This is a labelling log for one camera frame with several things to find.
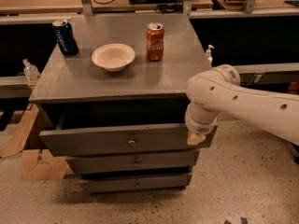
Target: floor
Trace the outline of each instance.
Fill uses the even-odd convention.
[[[0,132],[0,154],[20,118],[15,114]],[[0,160],[0,223],[299,223],[296,155],[289,143],[221,115],[186,189],[90,195],[73,175],[21,181],[18,153]]]

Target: white spray bottle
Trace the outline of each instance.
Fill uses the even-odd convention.
[[[212,50],[211,49],[214,49],[214,47],[212,45],[208,45],[207,50],[206,50],[206,56],[207,56],[207,59],[208,59],[210,64],[212,64],[212,62],[213,62]]]
[[[25,65],[24,74],[26,75],[29,84],[36,84],[40,77],[37,67],[33,64],[30,64],[27,59],[22,60],[22,62]]]

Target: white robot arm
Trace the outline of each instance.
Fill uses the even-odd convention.
[[[192,77],[186,87],[191,101],[185,117],[188,129],[208,134],[218,113],[224,112],[299,146],[299,95],[239,85],[240,75],[227,64]]]

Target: drawer knob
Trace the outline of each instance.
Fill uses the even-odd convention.
[[[135,146],[135,145],[136,145],[136,141],[135,141],[133,138],[131,138],[131,139],[129,140],[129,142],[128,142],[128,145],[129,145],[129,146]]]

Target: red soda can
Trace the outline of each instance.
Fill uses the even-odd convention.
[[[159,22],[152,22],[147,28],[147,59],[160,61],[164,54],[164,26]]]

